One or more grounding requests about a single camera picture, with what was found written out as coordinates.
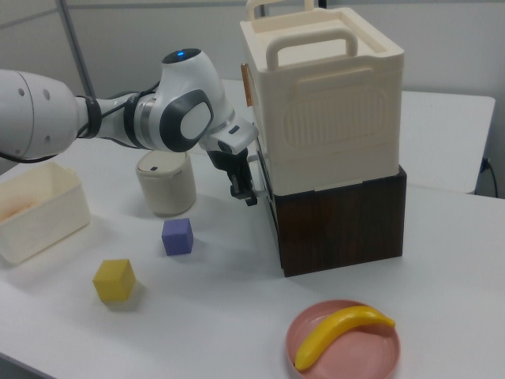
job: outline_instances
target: cream plastic bin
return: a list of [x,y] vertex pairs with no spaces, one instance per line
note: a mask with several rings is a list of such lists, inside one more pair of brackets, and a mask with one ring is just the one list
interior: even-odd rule
[[283,196],[398,173],[403,50],[348,8],[241,22],[260,147]]
[[45,163],[0,183],[0,253],[20,263],[91,220],[79,178]]

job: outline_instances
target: white table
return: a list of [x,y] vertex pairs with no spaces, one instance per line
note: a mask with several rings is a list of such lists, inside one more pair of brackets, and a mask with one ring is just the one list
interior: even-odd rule
[[[56,158],[84,183],[92,223],[22,265],[0,261],[0,356],[58,378],[288,378],[286,330],[332,298],[397,321],[396,378],[502,377],[505,203],[409,186],[404,257],[286,279],[267,211],[229,195],[193,154],[195,243],[167,257],[163,221],[144,203],[134,167],[144,152],[77,141]],[[18,166],[6,180],[26,171]],[[92,277],[129,258],[138,283],[101,303]]]

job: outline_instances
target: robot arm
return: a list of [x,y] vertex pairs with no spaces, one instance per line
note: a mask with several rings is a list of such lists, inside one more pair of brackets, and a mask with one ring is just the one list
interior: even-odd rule
[[158,84],[116,99],[75,98],[59,81],[0,70],[0,153],[21,161],[57,155],[76,137],[173,152],[200,143],[227,172],[232,196],[253,205],[246,159],[257,135],[235,114],[210,59],[197,49],[167,55]]

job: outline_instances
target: yellow banana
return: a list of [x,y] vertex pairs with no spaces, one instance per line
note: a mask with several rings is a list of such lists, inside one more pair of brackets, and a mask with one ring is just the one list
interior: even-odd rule
[[395,321],[370,306],[350,306],[331,314],[300,345],[294,366],[298,371],[308,369],[337,337],[352,328],[371,324],[385,324],[394,328]]

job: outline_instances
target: cable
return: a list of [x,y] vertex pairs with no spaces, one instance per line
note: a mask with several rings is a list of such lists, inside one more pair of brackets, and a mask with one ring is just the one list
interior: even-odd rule
[[115,140],[114,138],[111,138],[111,137],[102,137],[101,138],[102,140],[108,140],[108,141],[113,141],[115,142],[116,144],[122,146],[123,148],[136,148],[138,149],[137,147],[135,146],[130,146],[129,144],[123,144],[121,141],[118,141],[118,140]]
[[[491,171],[492,181],[495,187],[495,197],[498,198],[498,184],[496,182],[495,171],[492,169],[491,164],[489,163],[489,158],[482,158],[481,168],[479,169],[479,174],[482,174],[484,171],[489,169]],[[475,195],[477,195],[477,188],[473,191]]]
[[492,181],[495,185],[495,197],[498,198],[498,185],[496,184],[496,176],[495,176],[495,171],[492,169],[491,164],[488,162],[488,167],[489,170],[491,170],[491,175],[492,175]]
[[[146,96],[146,95],[149,95],[151,93],[154,93],[154,90],[157,89],[159,86],[159,82],[157,82],[156,84],[152,85],[150,88],[146,89],[145,91],[142,91],[139,95],[139,98],[142,97],[142,96]],[[104,114],[102,114],[102,118],[105,118],[107,117],[108,115],[110,114],[113,114],[114,112],[117,112],[119,111],[120,109],[124,108],[126,105],[126,101],[123,103],[123,104],[119,104],[118,106],[108,110],[107,112],[105,112]],[[82,128],[79,129],[79,131],[77,132],[77,138],[81,138],[81,134],[88,128],[89,126],[89,123],[86,122]]]
[[10,160],[11,162],[15,163],[38,163],[38,162],[43,162],[45,160],[49,160],[51,158],[54,158],[58,154],[54,154],[53,156],[43,156],[42,158],[35,158],[35,159],[22,159],[22,158],[16,158],[15,156],[10,156],[9,154],[4,154],[3,152],[0,152],[0,158]]

